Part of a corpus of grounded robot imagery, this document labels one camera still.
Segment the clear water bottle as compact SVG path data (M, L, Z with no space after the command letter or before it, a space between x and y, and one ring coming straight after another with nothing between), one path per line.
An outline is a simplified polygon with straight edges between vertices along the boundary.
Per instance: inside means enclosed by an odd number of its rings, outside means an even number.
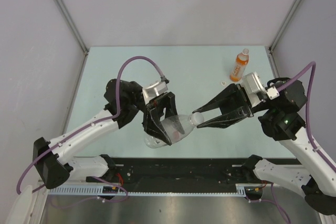
M166 130L172 144L183 140L196 128L196 126L191 123L191 114L171 116L167 119L164 119L161 123ZM146 146L149 148L160 148L168 146L162 140L159 140L158 138L152 137L148 134L145 134L143 139Z

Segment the large orange tea bottle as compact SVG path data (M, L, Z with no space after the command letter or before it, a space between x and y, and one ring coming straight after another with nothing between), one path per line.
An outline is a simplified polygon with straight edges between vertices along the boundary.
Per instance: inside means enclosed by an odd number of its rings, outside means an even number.
M236 57L234 68L229 76L231 81L238 82L243 77L248 62L249 62L249 49L245 48Z

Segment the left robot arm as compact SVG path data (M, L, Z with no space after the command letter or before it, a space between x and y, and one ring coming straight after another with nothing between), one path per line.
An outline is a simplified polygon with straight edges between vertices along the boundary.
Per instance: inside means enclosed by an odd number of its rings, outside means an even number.
M70 177L100 177L105 182L115 178L116 169L108 155L76 162L75 155L103 134L117 131L143 113L144 132L172 145L162 119L177 115L175 94L168 91L167 81L143 88L135 81L112 79L106 85L107 104L92 119L52 140L38 138L33 145L33 162L48 189L65 183Z

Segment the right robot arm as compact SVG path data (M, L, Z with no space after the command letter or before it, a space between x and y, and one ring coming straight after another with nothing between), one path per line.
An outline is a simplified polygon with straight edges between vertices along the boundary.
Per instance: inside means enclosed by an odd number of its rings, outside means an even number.
M305 172L294 172L273 164L257 155L251 155L242 164L243 179L249 183L265 180L280 185L304 198L315 211L335 215L335 175L326 161L327 153L313 146L309 139L308 125L299 115L299 110L308 102L302 82L294 81L281 89L289 78L275 78L264 86L256 72L247 74L239 84L230 84L207 104L196 109L206 112L220 109L221 115L210 119L199 128L225 129L255 113L263 133L289 150L305 168Z

